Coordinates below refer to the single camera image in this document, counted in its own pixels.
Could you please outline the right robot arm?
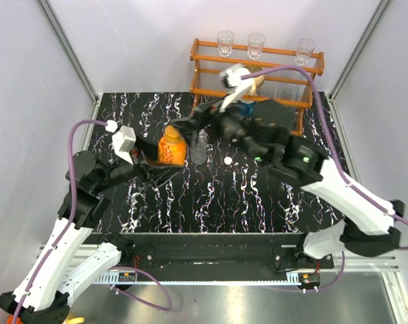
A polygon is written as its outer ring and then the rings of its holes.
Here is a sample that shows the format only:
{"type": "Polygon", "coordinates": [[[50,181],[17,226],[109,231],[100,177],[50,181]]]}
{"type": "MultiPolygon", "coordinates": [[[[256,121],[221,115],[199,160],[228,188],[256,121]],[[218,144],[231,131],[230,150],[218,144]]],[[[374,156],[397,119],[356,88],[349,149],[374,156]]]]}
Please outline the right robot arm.
{"type": "Polygon", "coordinates": [[[241,114],[238,104],[223,109],[221,103],[198,105],[192,115],[170,124],[189,145],[197,142],[201,130],[210,128],[218,138],[267,166],[275,178],[314,194],[345,216],[332,227],[303,235],[294,250],[300,267],[345,250],[377,257],[400,247],[401,232],[394,220],[403,212],[401,201],[383,200],[364,189],[324,150],[277,123],[276,101],[259,102],[250,117],[241,114]]]}

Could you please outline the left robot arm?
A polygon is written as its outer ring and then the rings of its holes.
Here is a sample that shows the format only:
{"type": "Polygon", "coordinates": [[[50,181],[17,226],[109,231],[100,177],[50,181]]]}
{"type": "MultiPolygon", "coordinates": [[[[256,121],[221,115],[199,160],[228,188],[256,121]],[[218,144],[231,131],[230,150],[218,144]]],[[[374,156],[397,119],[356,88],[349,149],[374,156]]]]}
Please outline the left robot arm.
{"type": "Polygon", "coordinates": [[[112,145],[117,160],[110,164],[90,151],[69,157],[69,192],[48,242],[21,284],[0,295],[0,308],[11,323],[63,323],[77,297],[104,272],[116,267],[134,271],[141,265],[134,241],[111,233],[81,265],[66,271],[111,204],[105,191],[134,178],[158,188],[183,169],[183,160],[161,161],[158,145],[139,136],[116,133],[112,145]]]}

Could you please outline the orange juice bottle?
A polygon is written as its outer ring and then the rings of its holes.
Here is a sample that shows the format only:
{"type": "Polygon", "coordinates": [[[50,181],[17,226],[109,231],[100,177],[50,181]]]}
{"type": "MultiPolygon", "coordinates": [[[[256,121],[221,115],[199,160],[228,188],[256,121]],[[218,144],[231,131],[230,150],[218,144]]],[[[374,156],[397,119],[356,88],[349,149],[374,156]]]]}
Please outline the orange juice bottle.
{"type": "Polygon", "coordinates": [[[162,137],[158,142],[158,162],[160,163],[184,166],[186,152],[187,145],[184,139],[178,143],[171,143],[162,137]]]}

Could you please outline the orange bottle cap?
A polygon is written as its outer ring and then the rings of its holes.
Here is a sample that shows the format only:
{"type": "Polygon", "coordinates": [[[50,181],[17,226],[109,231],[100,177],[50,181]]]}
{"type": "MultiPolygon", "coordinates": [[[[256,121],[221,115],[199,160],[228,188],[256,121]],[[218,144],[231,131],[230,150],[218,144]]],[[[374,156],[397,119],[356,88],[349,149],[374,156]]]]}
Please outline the orange bottle cap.
{"type": "Polygon", "coordinates": [[[168,125],[165,128],[163,138],[165,139],[165,141],[171,143],[178,143],[183,140],[181,134],[172,125],[168,125]]]}

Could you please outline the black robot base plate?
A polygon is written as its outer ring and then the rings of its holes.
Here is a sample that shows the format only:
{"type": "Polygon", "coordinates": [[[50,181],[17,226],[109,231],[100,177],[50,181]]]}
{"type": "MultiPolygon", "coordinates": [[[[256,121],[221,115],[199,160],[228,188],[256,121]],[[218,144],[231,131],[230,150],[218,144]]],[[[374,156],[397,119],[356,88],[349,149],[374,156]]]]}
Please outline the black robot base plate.
{"type": "Polygon", "coordinates": [[[159,281],[228,283],[276,281],[289,270],[332,270],[327,254],[318,262],[298,261],[300,234],[127,234],[134,243],[133,265],[159,281]]]}

